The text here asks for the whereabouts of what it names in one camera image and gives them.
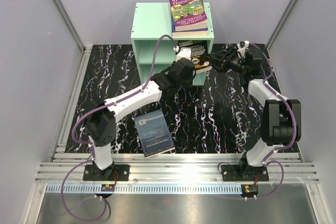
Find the black back-cover book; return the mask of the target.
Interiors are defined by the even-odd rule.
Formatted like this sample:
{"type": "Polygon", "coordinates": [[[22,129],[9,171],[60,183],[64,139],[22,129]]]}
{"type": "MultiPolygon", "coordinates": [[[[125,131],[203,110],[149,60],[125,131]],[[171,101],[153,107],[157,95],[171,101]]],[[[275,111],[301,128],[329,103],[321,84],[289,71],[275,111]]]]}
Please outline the black back-cover book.
{"type": "Polygon", "coordinates": [[[191,61],[195,65],[196,73],[211,70],[211,63],[206,57],[208,47],[205,40],[179,40],[178,46],[191,49],[191,61]]]}

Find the blue orange sunset book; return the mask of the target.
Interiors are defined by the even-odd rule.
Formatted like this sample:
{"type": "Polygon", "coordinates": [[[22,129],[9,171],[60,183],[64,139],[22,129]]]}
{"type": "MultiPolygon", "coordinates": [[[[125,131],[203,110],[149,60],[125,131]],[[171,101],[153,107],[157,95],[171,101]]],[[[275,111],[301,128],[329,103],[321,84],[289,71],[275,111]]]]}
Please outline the blue orange sunset book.
{"type": "Polygon", "coordinates": [[[208,20],[203,16],[182,19],[172,18],[171,34],[174,38],[207,36],[208,20]]]}

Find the purple 117-storey treehouse book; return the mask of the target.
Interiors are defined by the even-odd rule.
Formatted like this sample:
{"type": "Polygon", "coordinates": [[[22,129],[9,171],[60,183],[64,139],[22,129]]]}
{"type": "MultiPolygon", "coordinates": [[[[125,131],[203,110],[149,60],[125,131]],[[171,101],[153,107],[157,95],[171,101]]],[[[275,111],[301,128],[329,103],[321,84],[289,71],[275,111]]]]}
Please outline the purple 117-storey treehouse book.
{"type": "Polygon", "coordinates": [[[203,0],[169,0],[175,31],[206,29],[208,18],[203,0]]]}

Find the dark blue 1984 book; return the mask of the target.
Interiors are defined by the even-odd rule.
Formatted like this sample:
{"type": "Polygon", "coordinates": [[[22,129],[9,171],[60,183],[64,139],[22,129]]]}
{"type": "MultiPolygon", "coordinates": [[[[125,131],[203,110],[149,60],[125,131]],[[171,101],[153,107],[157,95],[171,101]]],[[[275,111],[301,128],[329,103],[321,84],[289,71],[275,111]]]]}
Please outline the dark blue 1984 book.
{"type": "Polygon", "coordinates": [[[175,150],[162,110],[156,110],[134,118],[145,158],[175,150]]]}

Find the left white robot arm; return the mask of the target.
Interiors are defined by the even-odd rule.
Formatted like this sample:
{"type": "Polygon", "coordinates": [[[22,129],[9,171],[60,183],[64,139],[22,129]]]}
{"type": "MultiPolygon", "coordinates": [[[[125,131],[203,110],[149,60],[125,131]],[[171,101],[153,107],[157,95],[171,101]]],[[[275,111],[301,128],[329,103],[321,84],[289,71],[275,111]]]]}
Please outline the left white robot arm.
{"type": "Polygon", "coordinates": [[[111,143],[116,139],[116,124],[147,104],[175,95],[181,86],[190,87],[194,75],[194,64],[189,59],[182,58],[154,74],[145,84],[119,97],[107,99],[104,103],[97,103],[97,107],[84,122],[94,158],[91,165],[86,165],[83,178],[110,179],[116,171],[110,151],[111,143]]]}

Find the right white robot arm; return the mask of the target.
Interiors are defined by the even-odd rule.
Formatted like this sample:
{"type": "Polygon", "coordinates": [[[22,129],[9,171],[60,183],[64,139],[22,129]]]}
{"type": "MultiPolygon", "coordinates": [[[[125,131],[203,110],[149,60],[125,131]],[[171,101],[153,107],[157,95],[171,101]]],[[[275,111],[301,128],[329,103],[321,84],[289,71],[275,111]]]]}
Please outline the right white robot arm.
{"type": "Polygon", "coordinates": [[[301,103],[281,95],[269,84],[270,76],[262,77],[262,62],[269,59],[257,45],[232,45],[207,58],[218,72],[238,73],[240,85],[263,107],[259,140],[242,154],[237,165],[218,165],[223,181],[266,182],[271,155],[289,149],[301,138],[301,103]]]}

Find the black marble table mat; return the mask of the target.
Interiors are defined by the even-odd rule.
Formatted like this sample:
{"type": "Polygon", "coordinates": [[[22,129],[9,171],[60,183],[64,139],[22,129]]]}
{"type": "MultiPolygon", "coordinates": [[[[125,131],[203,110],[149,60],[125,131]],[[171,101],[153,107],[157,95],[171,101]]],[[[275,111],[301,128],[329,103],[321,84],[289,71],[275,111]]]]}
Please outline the black marble table mat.
{"type": "MultiPolygon", "coordinates": [[[[140,83],[131,45],[94,45],[72,120],[91,110],[91,100],[113,98],[140,83]]],[[[211,70],[202,86],[181,88],[124,117],[116,126],[111,151],[142,153],[134,119],[156,110],[165,116],[177,154],[241,153],[260,137],[262,106],[241,88],[237,73],[211,70]]]]}

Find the mint green shelf cabinet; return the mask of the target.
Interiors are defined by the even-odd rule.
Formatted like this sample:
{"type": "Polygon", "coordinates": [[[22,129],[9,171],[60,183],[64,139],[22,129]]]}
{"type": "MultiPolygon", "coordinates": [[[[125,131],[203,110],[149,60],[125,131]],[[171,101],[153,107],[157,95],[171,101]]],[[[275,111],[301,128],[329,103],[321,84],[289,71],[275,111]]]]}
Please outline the mint green shelf cabinet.
{"type": "MultiPolygon", "coordinates": [[[[141,83],[148,79],[155,45],[162,35],[171,35],[169,3],[137,3],[134,13],[131,42],[141,83]]],[[[153,73],[171,66],[176,59],[174,44],[164,38],[160,42],[153,73]]]]}

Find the right small circuit board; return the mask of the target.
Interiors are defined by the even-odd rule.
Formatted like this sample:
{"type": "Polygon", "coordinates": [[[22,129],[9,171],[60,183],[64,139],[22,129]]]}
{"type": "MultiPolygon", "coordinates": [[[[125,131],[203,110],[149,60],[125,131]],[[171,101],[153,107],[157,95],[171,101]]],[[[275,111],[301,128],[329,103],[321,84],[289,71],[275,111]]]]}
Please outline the right small circuit board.
{"type": "Polygon", "coordinates": [[[257,184],[250,184],[250,185],[242,185],[242,192],[244,194],[255,194],[257,195],[259,191],[257,184]]]}

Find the small circuit board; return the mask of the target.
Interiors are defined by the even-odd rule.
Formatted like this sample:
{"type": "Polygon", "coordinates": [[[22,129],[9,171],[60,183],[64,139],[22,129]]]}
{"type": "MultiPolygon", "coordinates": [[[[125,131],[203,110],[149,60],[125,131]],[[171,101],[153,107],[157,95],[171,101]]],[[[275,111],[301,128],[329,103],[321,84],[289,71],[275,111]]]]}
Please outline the small circuit board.
{"type": "Polygon", "coordinates": [[[114,192],[115,191],[115,185],[102,184],[101,191],[114,192]]]}
{"type": "Polygon", "coordinates": [[[257,195],[259,191],[257,184],[250,184],[250,185],[242,185],[242,192],[244,194],[255,194],[257,195]]]}

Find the left small circuit board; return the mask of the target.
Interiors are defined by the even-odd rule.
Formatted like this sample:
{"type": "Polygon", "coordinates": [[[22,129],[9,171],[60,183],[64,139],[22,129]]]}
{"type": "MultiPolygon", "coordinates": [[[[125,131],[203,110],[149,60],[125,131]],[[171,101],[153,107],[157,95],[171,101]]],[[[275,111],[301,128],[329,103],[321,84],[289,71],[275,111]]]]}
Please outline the left small circuit board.
{"type": "Polygon", "coordinates": [[[101,191],[114,192],[115,191],[115,185],[102,184],[101,191]]]}

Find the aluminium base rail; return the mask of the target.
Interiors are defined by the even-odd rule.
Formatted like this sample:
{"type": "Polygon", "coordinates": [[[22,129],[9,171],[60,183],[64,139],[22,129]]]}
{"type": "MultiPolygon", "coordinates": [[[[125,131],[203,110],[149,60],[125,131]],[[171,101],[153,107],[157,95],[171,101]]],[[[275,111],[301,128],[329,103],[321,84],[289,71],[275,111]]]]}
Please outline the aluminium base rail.
{"type": "MultiPolygon", "coordinates": [[[[139,184],[213,184],[220,183],[222,176],[217,169],[220,162],[236,164],[240,154],[160,154],[144,158],[143,154],[112,154],[116,164],[130,165],[129,182],[139,184]]],[[[51,162],[40,164],[36,182],[61,182],[76,165],[86,161],[87,154],[57,153],[51,162]]],[[[277,153],[271,161],[268,174],[270,182],[319,183],[319,177],[312,163],[303,162],[298,153],[277,153]]]]}

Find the right black mount plate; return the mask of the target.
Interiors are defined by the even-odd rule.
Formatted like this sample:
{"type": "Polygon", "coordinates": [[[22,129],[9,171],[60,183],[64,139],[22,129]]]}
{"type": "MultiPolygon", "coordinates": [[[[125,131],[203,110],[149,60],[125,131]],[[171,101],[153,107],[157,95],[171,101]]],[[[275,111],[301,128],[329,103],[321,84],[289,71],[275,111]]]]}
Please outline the right black mount plate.
{"type": "Polygon", "coordinates": [[[268,182],[269,175],[265,167],[247,166],[241,168],[239,165],[222,165],[222,178],[224,182],[268,182]]]}

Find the black mount plate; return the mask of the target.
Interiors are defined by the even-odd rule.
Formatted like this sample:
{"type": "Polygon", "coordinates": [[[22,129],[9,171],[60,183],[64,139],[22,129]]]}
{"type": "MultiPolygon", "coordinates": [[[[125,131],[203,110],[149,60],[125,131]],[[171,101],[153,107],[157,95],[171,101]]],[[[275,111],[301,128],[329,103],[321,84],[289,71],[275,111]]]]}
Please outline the black mount plate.
{"type": "Polygon", "coordinates": [[[95,165],[86,165],[83,173],[84,181],[118,181],[127,182],[129,180],[129,165],[114,164],[104,170],[100,170],[95,165]]]}
{"type": "Polygon", "coordinates": [[[222,178],[224,182],[268,182],[269,175],[265,167],[247,166],[241,168],[239,165],[222,165],[222,178]]]}

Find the left black mount plate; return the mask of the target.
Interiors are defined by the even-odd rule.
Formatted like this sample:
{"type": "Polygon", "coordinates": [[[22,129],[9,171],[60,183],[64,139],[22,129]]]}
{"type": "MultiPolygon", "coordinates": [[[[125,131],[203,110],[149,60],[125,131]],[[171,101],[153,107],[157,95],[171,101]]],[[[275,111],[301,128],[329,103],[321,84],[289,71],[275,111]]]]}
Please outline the left black mount plate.
{"type": "Polygon", "coordinates": [[[114,164],[104,170],[100,170],[95,165],[86,165],[83,173],[84,181],[118,181],[127,182],[129,180],[129,165],[114,164]]]}

